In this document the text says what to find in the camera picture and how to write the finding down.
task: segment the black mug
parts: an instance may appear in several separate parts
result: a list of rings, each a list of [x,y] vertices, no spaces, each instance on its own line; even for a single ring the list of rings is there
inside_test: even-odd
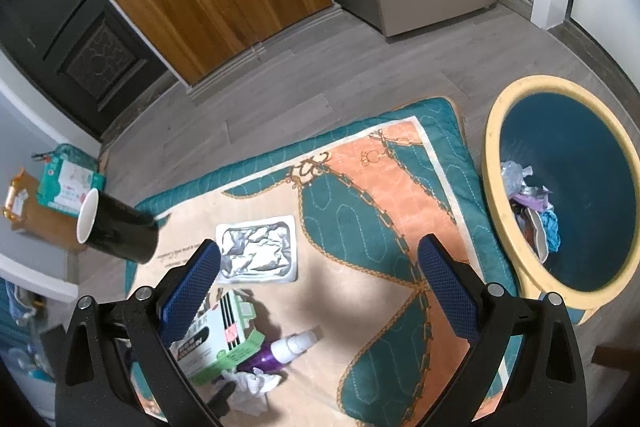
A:
[[[78,242],[101,252],[144,264],[158,246],[154,216],[92,188],[78,215]]]

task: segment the foil packet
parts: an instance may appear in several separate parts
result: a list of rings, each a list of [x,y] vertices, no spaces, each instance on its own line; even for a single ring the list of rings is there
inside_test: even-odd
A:
[[[222,250],[218,283],[292,282],[298,276],[293,216],[218,225],[216,242]]]

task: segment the mat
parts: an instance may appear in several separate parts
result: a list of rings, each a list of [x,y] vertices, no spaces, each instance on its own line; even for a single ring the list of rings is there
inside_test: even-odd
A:
[[[127,266],[127,290],[156,285],[219,223],[296,221],[298,279],[239,287],[260,303],[257,327],[268,337],[314,328],[322,339],[286,368],[265,416],[232,412],[225,426],[417,425],[468,350],[417,268],[427,233],[516,295],[443,98],[226,166],[138,207],[157,216],[161,232],[153,259]],[[495,408],[516,350],[512,339],[481,413]]]

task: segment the wooden floor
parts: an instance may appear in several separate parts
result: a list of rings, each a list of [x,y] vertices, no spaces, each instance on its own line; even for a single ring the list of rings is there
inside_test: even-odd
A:
[[[640,134],[606,86],[549,33],[497,7],[429,32],[385,39],[341,13],[288,42],[276,56],[199,106],[177,85],[124,132],[110,151],[108,191],[127,203],[223,165],[427,96],[454,100],[476,164],[498,93],[529,74],[554,74],[596,94],[636,147]],[[98,301],[123,298],[123,263],[83,255],[79,278]],[[629,344],[638,331],[640,279],[577,329],[593,420],[624,374],[591,364],[596,344]]]

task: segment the purple bottle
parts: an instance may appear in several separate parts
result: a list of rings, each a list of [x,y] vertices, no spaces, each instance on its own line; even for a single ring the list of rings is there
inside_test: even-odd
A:
[[[238,365],[238,371],[252,373],[254,367],[265,373],[281,370],[287,363],[302,355],[318,341],[316,334],[309,330],[273,342],[265,342],[254,356]]]

